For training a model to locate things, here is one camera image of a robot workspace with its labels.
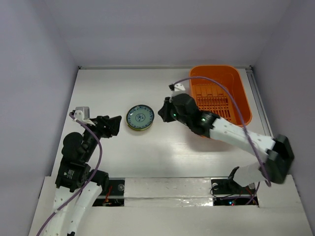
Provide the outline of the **blue patterned plate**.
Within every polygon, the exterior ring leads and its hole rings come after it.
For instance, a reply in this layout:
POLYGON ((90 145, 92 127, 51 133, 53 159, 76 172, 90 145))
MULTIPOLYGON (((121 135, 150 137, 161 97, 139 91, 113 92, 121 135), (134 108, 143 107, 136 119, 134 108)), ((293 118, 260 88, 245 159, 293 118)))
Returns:
POLYGON ((135 127, 153 124, 154 119, 155 113, 153 109, 144 104, 133 106, 126 114, 126 122, 135 127))

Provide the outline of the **dark green patterned plate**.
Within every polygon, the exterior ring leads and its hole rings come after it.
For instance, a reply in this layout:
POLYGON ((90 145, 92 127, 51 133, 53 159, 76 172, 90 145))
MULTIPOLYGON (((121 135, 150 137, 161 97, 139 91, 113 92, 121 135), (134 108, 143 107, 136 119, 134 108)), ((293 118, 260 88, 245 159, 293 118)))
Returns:
POLYGON ((148 130, 152 126, 152 123, 149 125, 143 126, 143 127, 135 127, 135 126, 132 126, 131 124, 127 123, 127 126, 133 131, 142 132, 142 131, 148 130))

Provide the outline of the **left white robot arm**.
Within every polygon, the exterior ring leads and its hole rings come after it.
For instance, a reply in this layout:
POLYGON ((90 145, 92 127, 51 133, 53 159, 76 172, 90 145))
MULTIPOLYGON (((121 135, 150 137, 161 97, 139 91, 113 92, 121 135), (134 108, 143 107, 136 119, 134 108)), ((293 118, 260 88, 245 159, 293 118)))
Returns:
POLYGON ((122 117, 89 118, 78 109, 69 116, 84 132, 69 133, 63 140, 52 213, 39 236, 77 236, 97 197, 110 191, 109 174, 98 169, 103 154, 100 140, 118 135, 122 117))

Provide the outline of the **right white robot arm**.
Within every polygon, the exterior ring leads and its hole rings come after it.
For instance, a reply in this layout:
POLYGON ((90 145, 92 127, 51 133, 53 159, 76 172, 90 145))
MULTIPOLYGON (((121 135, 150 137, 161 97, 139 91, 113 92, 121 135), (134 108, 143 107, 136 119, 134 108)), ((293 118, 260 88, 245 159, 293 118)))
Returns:
POLYGON ((166 97, 158 115, 163 122, 178 121, 199 136, 218 140, 254 155, 257 162, 235 167, 223 187, 237 193, 260 181, 283 184, 294 160, 287 136, 263 136, 228 122, 219 115, 198 108, 186 93, 166 97))

